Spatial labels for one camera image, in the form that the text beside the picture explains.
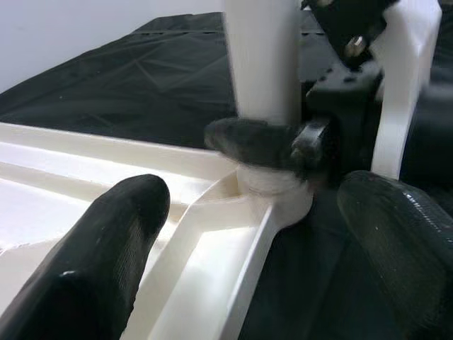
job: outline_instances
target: white cylinder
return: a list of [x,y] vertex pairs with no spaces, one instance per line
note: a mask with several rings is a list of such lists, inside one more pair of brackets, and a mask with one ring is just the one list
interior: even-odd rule
[[236,104],[243,118],[300,121],[295,0],[225,0],[224,22]]

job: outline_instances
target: white plastic frame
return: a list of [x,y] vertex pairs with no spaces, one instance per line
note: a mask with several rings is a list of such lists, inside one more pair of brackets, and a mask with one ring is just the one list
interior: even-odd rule
[[382,114],[372,170],[399,179],[420,90],[430,80],[442,11],[437,0],[399,0],[384,12],[386,30],[371,46],[384,68]]

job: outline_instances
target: black rubber fingertip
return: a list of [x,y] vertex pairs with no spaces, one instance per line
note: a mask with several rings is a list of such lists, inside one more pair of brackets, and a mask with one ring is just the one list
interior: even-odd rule
[[423,191],[368,171],[347,176],[338,205],[407,339],[452,339],[453,219]]
[[96,199],[8,306],[0,339],[119,339],[169,207],[152,175]]

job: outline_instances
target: black cloth surface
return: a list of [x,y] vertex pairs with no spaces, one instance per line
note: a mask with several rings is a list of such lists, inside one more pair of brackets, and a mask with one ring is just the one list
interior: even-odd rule
[[[306,91],[338,58],[310,13],[301,17]],[[453,84],[452,42],[444,19],[432,68],[444,84]],[[0,95],[1,122],[187,147],[205,147],[204,127],[234,115],[220,13],[156,19]],[[276,236],[240,339],[401,339],[335,188]]]

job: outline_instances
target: white wall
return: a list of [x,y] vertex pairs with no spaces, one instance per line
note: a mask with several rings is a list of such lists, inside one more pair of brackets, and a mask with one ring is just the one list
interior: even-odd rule
[[222,0],[1,0],[0,93],[153,18],[221,10]]

